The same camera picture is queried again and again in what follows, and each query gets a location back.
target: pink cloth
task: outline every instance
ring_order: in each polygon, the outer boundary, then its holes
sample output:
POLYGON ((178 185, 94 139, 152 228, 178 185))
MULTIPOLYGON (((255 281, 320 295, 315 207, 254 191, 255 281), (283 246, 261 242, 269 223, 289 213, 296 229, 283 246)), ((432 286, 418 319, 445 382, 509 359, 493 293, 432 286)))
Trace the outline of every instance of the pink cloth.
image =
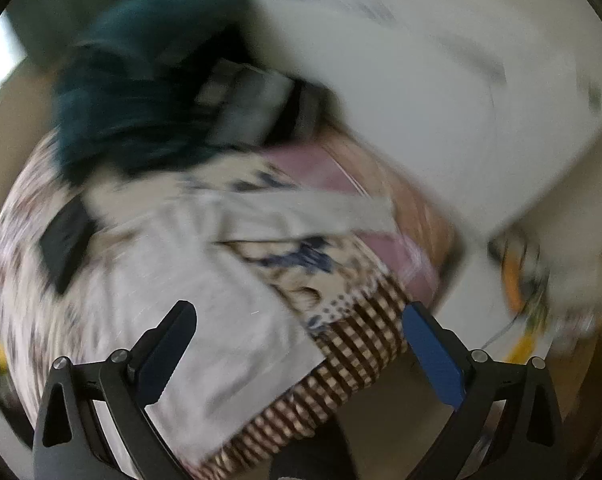
MULTIPOLYGON (((366 194, 360 183, 315 144, 274 148, 262 155, 301 186, 366 194)), ((425 305, 430 303, 439 285, 439 277, 426 253, 409 236, 360 234, 359 237, 416 300, 425 305)))

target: clothing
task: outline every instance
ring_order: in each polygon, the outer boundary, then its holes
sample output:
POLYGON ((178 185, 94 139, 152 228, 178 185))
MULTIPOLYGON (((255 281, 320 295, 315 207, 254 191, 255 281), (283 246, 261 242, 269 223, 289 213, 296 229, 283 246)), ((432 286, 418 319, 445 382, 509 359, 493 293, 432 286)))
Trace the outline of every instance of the clothing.
POLYGON ((100 161, 134 175, 218 153, 216 110, 194 98, 220 57, 251 61, 236 27, 247 0, 125 0, 102 14, 57 82, 57 160, 81 184, 100 161))
POLYGON ((294 82, 274 70, 244 66, 235 80, 209 135, 217 146, 241 142, 260 146, 271 132, 294 82))
POLYGON ((324 359, 273 289, 216 242, 352 230, 394 232, 391 202, 316 190, 195 190, 168 200, 95 236, 102 248, 92 254, 107 264, 87 284, 91 354, 130 348, 176 301, 194 304, 197 333, 148 413, 159 433, 179 428, 168 446, 197 463, 324 359))

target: metal bolt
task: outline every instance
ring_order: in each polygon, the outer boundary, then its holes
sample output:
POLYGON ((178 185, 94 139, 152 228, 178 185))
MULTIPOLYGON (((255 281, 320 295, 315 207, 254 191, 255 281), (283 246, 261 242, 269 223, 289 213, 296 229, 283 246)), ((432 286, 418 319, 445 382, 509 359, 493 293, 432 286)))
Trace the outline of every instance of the metal bolt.
POLYGON ((128 358, 127 350, 115 350, 110 355, 110 361, 113 363, 123 363, 128 358))
POLYGON ((65 357, 57 357, 53 361, 52 367, 55 370, 60 370, 61 368, 65 368, 67 364, 68 364, 68 359, 66 359, 65 357))
POLYGON ((477 363, 484 363, 488 360, 488 354, 486 354, 483 350, 472 350, 472 359, 477 363))
POLYGON ((532 366, 537 370, 543 370, 545 368, 545 361, 540 357, 532 357, 532 366))

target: patterned fabric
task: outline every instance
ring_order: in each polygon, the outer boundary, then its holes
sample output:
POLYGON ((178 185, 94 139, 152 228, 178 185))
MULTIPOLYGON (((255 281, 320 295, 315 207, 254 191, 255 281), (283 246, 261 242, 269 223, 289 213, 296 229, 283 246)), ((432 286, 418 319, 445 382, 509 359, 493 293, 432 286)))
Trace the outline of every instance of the patterned fabric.
POLYGON ((401 232, 425 251, 434 267, 444 263, 454 242, 454 228, 414 185, 354 139, 329 126, 319 135, 318 143, 370 195, 391 195, 401 232))
POLYGON ((351 316, 315 336, 326 360, 255 416, 203 464, 178 456, 194 478, 228 478, 277 453, 293 438, 313 436, 356 391, 373 384, 407 344, 401 312, 412 298, 393 278, 352 306, 351 316))
POLYGON ((430 254, 413 241, 412 234, 421 233, 421 237, 424 237, 429 232, 433 236, 449 238, 446 243, 437 240, 427 243, 427 246, 438 247, 439 250, 445 247, 447 251, 452 240, 451 227, 404 179, 397 180, 393 182, 395 186, 390 186, 386 182, 389 170, 381 162, 374 162, 372 165, 371 155, 365 150, 359 148, 356 152, 353 151, 354 143, 349 137, 325 130, 320 139, 331 139, 330 146, 335 148, 335 153, 329 153, 322 147, 325 141, 320 140, 314 144, 276 148, 265 152, 263 156, 301 186, 343 193, 389 195, 395 203, 399 234, 363 233, 359 235, 359 240, 379 257, 415 297, 423 303, 429 303, 439 277, 430 264, 430 254), (344 169, 343 163, 353 168, 364 166, 368 171, 357 171, 357 178, 354 178, 344 169), (423 216, 406 214, 408 210, 422 211, 423 216))
MULTIPOLYGON (((295 160, 293 151, 304 158, 316 149, 279 150, 265 153, 265 158, 224 156, 179 178, 186 189, 298 184, 331 189, 330 182, 340 179, 334 173, 326 183, 325 175, 336 168, 351 186, 349 192, 365 189, 364 178, 354 180, 320 148, 315 164, 306 160, 305 171, 299 174, 290 162, 295 160)), ((0 214, 0 338, 16 389, 33 422, 53 359, 62 354, 73 362, 92 358, 82 353, 87 336, 82 292, 59 298, 48 286, 38 250, 43 230, 74 193, 59 178, 53 154, 50 135, 34 150, 0 214)), ((401 222, 399 228, 405 233, 401 222)), ((428 257, 406 235, 398 241, 351 235, 231 246, 313 329, 326 361, 204 463, 188 463, 188 457, 174 449, 193 477, 202 479, 225 479, 268 458, 290 439, 312 435, 318 424, 355 391, 372 384, 380 370, 405 350, 401 309, 412 297, 428 303, 437 284, 428 257)), ((87 257, 84 265, 94 262, 87 257)))

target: yellow object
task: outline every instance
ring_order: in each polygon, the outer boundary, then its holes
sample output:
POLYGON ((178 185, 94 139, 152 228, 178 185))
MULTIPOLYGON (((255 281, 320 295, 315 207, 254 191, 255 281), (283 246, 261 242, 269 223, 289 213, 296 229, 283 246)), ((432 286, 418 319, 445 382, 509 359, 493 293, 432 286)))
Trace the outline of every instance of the yellow object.
POLYGON ((512 251, 506 250, 506 253, 503 256, 501 279, 503 281, 503 288, 508 300, 508 305, 515 314, 520 314, 525 306, 525 302, 521 296, 521 290, 518 286, 520 275, 520 259, 517 256, 514 256, 512 251))
POLYGON ((505 362, 513 363, 515 365, 524 365, 529 361, 530 357, 532 357, 532 352, 534 352, 535 347, 536 334, 534 332, 526 332, 521 339, 518 340, 518 343, 514 345, 514 348, 506 357, 505 362))
POLYGON ((8 373, 8 359, 6 358, 6 353, 4 349, 1 348, 0 345, 0 375, 8 373))

